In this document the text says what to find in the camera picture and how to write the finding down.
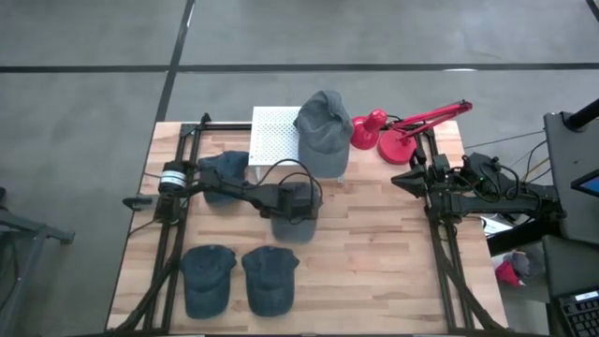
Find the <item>black right table frame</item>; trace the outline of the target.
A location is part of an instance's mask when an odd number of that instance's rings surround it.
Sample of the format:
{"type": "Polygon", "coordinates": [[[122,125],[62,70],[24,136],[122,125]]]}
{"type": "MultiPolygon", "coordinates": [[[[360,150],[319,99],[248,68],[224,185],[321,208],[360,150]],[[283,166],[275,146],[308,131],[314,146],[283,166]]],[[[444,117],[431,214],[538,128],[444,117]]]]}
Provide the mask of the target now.
{"type": "Polygon", "coordinates": [[[466,334],[467,331],[470,333],[475,333],[476,331],[491,333],[493,330],[505,330],[505,327],[492,318],[466,284],[460,257],[457,227],[451,221],[446,221],[440,215],[434,214],[433,204],[435,201],[439,201],[443,195],[437,192],[430,194],[428,189],[425,189],[424,192],[426,202],[424,211],[430,227],[431,245],[441,291],[447,332],[457,333],[460,331],[462,334],[466,334]],[[449,284],[455,287],[458,296],[464,324],[463,328],[458,326],[449,284]]]}

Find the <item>black table frame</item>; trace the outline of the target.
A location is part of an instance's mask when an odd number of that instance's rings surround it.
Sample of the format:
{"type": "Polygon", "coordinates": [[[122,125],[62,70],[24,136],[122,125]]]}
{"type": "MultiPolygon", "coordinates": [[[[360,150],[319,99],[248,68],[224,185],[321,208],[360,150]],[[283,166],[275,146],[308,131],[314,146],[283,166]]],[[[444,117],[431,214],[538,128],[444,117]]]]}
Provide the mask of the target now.
{"type": "Polygon", "coordinates": [[[162,337],[170,335],[179,261],[191,199],[179,202],[178,217],[156,220],[158,185],[163,166],[170,161],[195,164],[200,145],[214,132],[248,135],[250,122],[214,122],[205,114],[198,122],[160,122],[154,126],[139,192],[153,196],[150,209],[134,212],[109,318],[101,337],[162,337]]]}
{"type": "Polygon", "coordinates": [[[493,330],[505,330],[505,327],[492,318],[466,284],[460,257],[457,227],[451,221],[446,221],[440,215],[434,214],[433,204],[435,201],[439,201],[443,195],[437,192],[430,194],[428,189],[425,189],[424,192],[426,202],[424,211],[430,227],[431,245],[441,291],[447,332],[457,333],[460,331],[462,334],[466,334],[467,331],[470,333],[475,333],[476,331],[491,333],[493,330]],[[464,324],[463,328],[458,326],[449,284],[455,287],[458,296],[464,324]]]}

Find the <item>red desk lamp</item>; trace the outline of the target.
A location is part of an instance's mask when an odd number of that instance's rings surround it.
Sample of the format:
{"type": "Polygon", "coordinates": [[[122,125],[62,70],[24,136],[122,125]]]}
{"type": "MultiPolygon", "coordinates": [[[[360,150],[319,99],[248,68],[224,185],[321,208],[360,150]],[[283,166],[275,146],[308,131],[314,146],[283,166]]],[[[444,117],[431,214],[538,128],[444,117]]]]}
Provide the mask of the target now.
{"type": "Polygon", "coordinates": [[[437,125],[470,111],[473,104],[466,100],[407,118],[393,119],[384,110],[372,110],[366,116],[352,119],[350,143],[357,149],[376,148],[389,164],[405,165],[416,153],[416,136],[433,130],[437,125]]]}

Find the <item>black workstation cart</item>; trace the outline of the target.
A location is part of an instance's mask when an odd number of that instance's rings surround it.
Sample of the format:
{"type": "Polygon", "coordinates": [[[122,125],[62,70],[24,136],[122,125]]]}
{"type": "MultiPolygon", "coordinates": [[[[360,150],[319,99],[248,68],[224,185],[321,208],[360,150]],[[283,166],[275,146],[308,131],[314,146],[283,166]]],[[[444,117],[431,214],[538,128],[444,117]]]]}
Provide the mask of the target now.
{"type": "Polygon", "coordinates": [[[548,324],[552,336],[568,337],[557,298],[599,287],[599,198],[571,182],[599,169],[599,98],[576,113],[544,116],[552,181],[565,218],[543,237],[548,274],[548,324]]]}

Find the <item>navy blue baseball cap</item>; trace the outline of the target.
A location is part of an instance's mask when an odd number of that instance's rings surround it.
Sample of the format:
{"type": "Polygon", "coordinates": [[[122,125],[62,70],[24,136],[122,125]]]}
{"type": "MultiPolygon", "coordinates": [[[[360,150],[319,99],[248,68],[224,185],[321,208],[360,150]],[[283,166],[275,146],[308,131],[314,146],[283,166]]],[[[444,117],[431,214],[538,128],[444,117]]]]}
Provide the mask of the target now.
{"type": "Polygon", "coordinates": [[[276,246],[261,246],[242,257],[247,300],[253,314],[274,317],[291,310],[299,263],[291,249],[276,246]]]}
{"type": "MultiPolygon", "coordinates": [[[[221,154],[200,158],[197,163],[201,169],[215,169],[226,179],[243,183],[245,171],[248,166],[249,154],[241,151],[225,151],[221,154]]],[[[223,194],[204,192],[203,196],[211,207],[221,207],[237,202],[238,200],[223,194]]]]}
{"type": "Polygon", "coordinates": [[[228,306],[235,253],[224,245],[201,245],[188,250],[180,263],[185,311],[190,318],[208,319],[228,306]]]}

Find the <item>grey cloth item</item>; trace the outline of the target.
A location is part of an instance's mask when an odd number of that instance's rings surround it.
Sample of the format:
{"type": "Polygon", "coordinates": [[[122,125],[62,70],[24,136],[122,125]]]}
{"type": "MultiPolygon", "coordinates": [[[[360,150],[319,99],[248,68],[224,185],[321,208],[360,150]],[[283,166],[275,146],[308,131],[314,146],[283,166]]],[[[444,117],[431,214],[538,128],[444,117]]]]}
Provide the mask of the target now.
{"type": "Polygon", "coordinates": [[[513,251],[509,262],[520,279],[532,279],[546,271],[544,253],[540,250],[513,251]]]}

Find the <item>blue lit monitor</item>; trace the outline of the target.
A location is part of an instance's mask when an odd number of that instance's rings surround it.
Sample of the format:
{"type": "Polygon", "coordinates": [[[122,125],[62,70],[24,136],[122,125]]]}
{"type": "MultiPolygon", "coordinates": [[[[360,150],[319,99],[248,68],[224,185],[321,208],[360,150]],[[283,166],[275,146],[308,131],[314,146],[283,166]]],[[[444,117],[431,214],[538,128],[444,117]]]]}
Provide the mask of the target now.
{"type": "Polygon", "coordinates": [[[571,188],[599,198],[599,168],[573,180],[571,188]]]}

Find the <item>black bracket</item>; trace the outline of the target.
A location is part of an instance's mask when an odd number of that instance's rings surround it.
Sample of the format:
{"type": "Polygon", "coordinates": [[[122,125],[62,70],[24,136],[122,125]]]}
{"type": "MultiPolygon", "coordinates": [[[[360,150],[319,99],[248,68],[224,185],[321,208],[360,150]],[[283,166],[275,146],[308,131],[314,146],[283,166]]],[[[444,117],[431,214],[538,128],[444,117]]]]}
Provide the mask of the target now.
{"type": "Polygon", "coordinates": [[[124,198],[122,203],[125,207],[134,212],[150,209],[154,203],[153,196],[136,195],[134,197],[124,198]]]}

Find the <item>black keyboard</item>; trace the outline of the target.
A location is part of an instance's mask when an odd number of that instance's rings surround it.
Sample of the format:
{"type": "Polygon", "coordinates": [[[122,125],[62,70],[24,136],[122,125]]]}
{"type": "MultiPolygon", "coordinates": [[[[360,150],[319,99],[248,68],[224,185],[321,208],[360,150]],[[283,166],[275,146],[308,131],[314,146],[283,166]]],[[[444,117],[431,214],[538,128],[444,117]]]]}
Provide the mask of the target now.
{"type": "Polygon", "coordinates": [[[599,287],[561,295],[557,302],[568,337],[599,337],[599,287]]]}

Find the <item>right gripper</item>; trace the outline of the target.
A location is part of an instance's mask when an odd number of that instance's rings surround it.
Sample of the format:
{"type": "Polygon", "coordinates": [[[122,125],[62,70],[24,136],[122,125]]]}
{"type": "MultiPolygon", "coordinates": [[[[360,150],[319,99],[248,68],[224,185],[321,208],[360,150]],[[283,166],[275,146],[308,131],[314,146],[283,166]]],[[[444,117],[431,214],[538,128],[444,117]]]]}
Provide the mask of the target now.
{"type": "MultiPolygon", "coordinates": [[[[450,173],[450,164],[446,156],[434,156],[431,164],[426,168],[426,203],[428,206],[450,206],[451,193],[447,175],[450,173]]],[[[423,168],[413,168],[408,172],[393,176],[392,184],[413,196],[423,195],[423,168]]]]}

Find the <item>red cloth item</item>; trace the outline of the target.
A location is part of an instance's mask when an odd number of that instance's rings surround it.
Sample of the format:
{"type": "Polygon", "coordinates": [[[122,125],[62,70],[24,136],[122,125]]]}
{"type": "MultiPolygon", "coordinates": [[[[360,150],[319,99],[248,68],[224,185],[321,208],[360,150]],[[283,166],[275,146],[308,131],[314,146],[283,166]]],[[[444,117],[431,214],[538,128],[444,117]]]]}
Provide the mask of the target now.
{"type": "Polygon", "coordinates": [[[495,276],[500,283],[510,286],[522,286],[522,282],[516,275],[516,271],[510,261],[503,261],[495,268],[495,276]]]}

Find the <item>black left table frame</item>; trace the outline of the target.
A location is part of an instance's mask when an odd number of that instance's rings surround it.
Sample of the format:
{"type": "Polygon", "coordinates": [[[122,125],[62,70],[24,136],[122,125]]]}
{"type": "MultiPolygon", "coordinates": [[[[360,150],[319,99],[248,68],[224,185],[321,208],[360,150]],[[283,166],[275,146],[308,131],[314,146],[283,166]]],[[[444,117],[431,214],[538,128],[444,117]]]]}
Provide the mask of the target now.
{"type": "Polygon", "coordinates": [[[160,122],[154,126],[139,192],[153,196],[150,209],[134,212],[109,318],[101,337],[162,337],[170,335],[179,261],[191,199],[179,202],[178,217],[156,220],[158,185],[163,166],[170,161],[195,164],[200,145],[214,132],[248,135],[250,122],[214,122],[205,114],[198,122],[160,122]]]}

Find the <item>grey denim baseball cap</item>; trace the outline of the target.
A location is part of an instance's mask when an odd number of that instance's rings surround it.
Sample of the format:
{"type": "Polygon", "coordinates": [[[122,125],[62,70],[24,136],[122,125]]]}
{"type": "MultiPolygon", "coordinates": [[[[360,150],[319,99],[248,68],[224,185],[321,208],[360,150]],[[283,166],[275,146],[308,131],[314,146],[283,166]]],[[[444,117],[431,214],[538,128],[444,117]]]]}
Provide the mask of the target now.
{"type": "Polygon", "coordinates": [[[313,94],[293,123],[298,134],[298,159],[320,179],[344,175],[354,133],[342,96],[333,90],[313,94]]]}
{"type": "MultiPolygon", "coordinates": [[[[317,187],[312,187],[305,182],[286,182],[282,187],[290,189],[297,197],[310,198],[317,212],[322,205],[321,193],[317,187]]],[[[317,219],[307,219],[305,216],[292,218],[272,217],[270,219],[271,232],[278,242],[307,243],[315,233],[317,219]]]]}

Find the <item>white perforated metal rack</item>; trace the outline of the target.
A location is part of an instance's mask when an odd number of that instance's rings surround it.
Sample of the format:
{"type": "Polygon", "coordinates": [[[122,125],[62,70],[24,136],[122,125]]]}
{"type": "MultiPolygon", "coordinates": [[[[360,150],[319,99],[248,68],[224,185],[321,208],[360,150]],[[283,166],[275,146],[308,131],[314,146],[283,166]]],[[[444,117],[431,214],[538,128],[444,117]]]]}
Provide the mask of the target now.
{"type": "MultiPolygon", "coordinates": [[[[300,107],[255,106],[252,116],[249,165],[265,168],[280,160],[289,166],[298,159],[299,134],[293,125],[300,107]]],[[[344,175],[335,180],[341,181],[344,175]]]]}

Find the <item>white paper sheet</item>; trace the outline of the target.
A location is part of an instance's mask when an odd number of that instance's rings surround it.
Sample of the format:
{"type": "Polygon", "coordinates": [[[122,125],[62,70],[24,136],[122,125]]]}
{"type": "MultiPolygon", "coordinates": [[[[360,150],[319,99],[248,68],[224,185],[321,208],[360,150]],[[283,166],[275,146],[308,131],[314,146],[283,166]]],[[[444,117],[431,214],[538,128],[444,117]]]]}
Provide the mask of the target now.
{"type": "Polygon", "coordinates": [[[510,230],[512,228],[511,226],[496,221],[493,218],[481,216],[480,220],[486,237],[493,236],[495,234],[510,230]]]}

